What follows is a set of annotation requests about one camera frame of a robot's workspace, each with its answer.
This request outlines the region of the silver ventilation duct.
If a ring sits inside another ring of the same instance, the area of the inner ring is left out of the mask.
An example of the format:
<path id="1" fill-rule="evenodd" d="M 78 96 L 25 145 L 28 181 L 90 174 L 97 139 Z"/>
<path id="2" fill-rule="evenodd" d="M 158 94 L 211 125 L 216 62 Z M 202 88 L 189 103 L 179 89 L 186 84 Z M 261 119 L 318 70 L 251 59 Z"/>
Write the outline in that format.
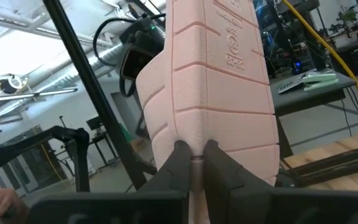
<path id="1" fill-rule="evenodd" d="M 122 50 L 122 48 L 122 44 L 117 44 L 110 49 L 100 52 L 99 56 L 101 59 L 115 64 L 117 62 L 119 52 Z M 88 61 L 94 71 L 94 74 L 96 74 L 96 71 L 101 68 L 110 68 L 109 66 L 100 62 L 94 55 L 89 55 Z M 75 66 L 70 64 L 69 66 L 48 77 L 39 85 L 32 88 L 32 91 L 41 92 L 58 87 L 68 87 L 74 85 L 78 80 L 80 80 L 80 76 Z"/>

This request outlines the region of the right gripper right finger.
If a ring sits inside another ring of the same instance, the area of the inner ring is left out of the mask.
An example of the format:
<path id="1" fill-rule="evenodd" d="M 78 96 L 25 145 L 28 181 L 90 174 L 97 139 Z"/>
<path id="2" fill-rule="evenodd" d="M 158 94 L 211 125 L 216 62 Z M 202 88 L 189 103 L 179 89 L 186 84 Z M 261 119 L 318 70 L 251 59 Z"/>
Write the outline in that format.
<path id="1" fill-rule="evenodd" d="M 210 224 L 265 224 L 273 187 L 221 150 L 204 147 L 204 191 Z"/>

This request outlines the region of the yellow pole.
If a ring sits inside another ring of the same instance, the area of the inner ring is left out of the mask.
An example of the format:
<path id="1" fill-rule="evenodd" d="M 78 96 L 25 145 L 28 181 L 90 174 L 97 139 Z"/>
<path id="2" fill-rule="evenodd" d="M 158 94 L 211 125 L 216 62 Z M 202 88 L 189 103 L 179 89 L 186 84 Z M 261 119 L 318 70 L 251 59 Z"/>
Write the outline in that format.
<path id="1" fill-rule="evenodd" d="M 289 8 L 289 10 L 295 15 L 295 17 L 306 27 L 308 32 L 317 39 L 337 60 L 337 62 L 343 67 L 346 73 L 350 76 L 351 79 L 355 81 L 357 92 L 358 92 L 358 79 L 352 72 L 352 70 L 347 66 L 346 62 L 338 55 L 338 53 L 309 25 L 305 18 L 288 2 L 288 0 L 282 0 L 282 2 Z"/>

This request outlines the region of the black background stand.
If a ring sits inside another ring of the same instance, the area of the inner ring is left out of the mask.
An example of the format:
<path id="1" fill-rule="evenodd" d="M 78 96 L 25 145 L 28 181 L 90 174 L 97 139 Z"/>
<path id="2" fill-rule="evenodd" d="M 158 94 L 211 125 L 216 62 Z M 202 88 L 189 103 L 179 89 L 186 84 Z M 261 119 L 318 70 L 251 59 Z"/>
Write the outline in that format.
<path id="1" fill-rule="evenodd" d="M 90 128 L 90 130 L 94 131 L 93 137 L 91 137 L 89 144 L 90 145 L 93 144 L 96 147 L 96 150 L 100 155 L 104 164 L 102 168 L 105 168 L 107 166 L 116 167 L 117 164 L 119 163 L 119 156 L 116 154 L 112 144 L 110 143 L 107 131 L 104 129 L 104 124 L 101 118 L 99 116 L 96 116 L 94 118 L 87 120 L 86 123 Z M 106 159 L 105 155 L 103 154 L 99 146 L 99 142 L 101 141 L 104 141 L 107 144 L 108 149 L 111 151 L 112 158 L 110 160 Z"/>

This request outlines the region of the pink foam slide sandal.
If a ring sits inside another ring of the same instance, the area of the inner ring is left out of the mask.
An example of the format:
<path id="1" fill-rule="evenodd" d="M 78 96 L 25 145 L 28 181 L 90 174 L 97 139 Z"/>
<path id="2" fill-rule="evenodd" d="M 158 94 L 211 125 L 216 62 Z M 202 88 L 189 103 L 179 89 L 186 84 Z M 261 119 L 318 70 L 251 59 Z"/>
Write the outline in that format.
<path id="1" fill-rule="evenodd" d="M 258 178 L 274 184 L 277 120 L 252 0 L 166 0 L 163 50 L 136 86 L 156 166 L 174 143 L 191 151 L 190 224 L 209 224 L 201 173 L 213 139 Z"/>

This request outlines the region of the round ceiling lamp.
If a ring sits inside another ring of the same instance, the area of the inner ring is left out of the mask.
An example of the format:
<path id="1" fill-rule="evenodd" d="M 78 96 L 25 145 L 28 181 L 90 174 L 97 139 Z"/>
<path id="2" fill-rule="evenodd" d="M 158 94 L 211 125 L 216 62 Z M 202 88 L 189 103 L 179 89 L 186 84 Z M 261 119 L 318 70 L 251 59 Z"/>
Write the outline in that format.
<path id="1" fill-rule="evenodd" d="M 0 90 L 6 94 L 13 94 L 26 86 L 28 78 L 10 75 L 9 78 L 0 80 Z"/>

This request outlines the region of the mint green stapler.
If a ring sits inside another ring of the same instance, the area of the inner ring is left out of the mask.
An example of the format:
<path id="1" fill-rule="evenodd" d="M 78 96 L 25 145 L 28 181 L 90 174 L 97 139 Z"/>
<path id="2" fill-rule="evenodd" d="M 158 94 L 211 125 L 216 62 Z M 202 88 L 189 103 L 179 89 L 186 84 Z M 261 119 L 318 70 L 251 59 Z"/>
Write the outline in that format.
<path id="1" fill-rule="evenodd" d="M 316 90 L 339 83 L 336 73 L 332 72 L 308 72 L 301 80 L 304 85 L 304 91 Z"/>

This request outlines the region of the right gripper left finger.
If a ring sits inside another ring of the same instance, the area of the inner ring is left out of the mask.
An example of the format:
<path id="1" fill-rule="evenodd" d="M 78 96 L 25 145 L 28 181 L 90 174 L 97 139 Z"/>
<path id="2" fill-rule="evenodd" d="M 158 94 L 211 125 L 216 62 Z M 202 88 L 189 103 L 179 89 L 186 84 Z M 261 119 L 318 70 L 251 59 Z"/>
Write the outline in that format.
<path id="1" fill-rule="evenodd" d="M 176 141 L 174 150 L 157 173 L 139 189 L 139 192 L 156 192 L 190 189 L 191 149 L 184 141 Z"/>

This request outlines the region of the small background plant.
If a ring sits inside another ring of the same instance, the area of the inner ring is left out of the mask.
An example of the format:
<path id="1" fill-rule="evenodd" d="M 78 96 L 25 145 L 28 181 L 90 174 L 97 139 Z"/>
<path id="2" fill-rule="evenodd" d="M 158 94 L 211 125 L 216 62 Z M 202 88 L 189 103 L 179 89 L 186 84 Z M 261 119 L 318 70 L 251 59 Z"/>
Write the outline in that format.
<path id="1" fill-rule="evenodd" d="M 352 27 L 357 24 L 357 12 L 351 7 L 341 6 L 337 15 L 337 21 L 342 28 Z"/>

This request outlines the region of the grey desk calculator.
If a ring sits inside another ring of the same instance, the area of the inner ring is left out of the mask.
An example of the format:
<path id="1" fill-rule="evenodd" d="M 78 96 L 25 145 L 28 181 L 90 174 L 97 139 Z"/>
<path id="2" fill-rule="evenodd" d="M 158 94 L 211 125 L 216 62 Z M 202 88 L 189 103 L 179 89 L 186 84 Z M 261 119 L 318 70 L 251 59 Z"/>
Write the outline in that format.
<path id="1" fill-rule="evenodd" d="M 284 80 L 278 86 L 278 94 L 285 94 L 289 91 L 297 90 L 303 87 L 303 77 L 297 77 L 290 80 Z"/>

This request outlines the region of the black office desk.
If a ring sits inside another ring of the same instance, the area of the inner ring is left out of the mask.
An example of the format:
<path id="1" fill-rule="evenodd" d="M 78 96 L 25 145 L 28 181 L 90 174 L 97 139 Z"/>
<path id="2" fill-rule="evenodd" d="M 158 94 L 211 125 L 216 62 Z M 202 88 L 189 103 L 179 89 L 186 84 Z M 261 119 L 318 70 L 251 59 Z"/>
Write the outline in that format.
<path id="1" fill-rule="evenodd" d="M 337 84 L 307 92 L 297 89 L 289 93 L 278 93 L 278 88 L 281 84 L 295 80 L 300 76 L 302 76 L 302 74 L 270 84 L 275 115 L 277 117 L 281 159 L 292 156 L 293 151 L 291 150 L 290 143 L 288 142 L 288 138 L 283 130 L 279 117 L 342 100 L 345 98 L 344 89 L 356 84 L 353 79 L 341 73 L 337 73 L 337 77 L 339 79 L 339 83 Z"/>

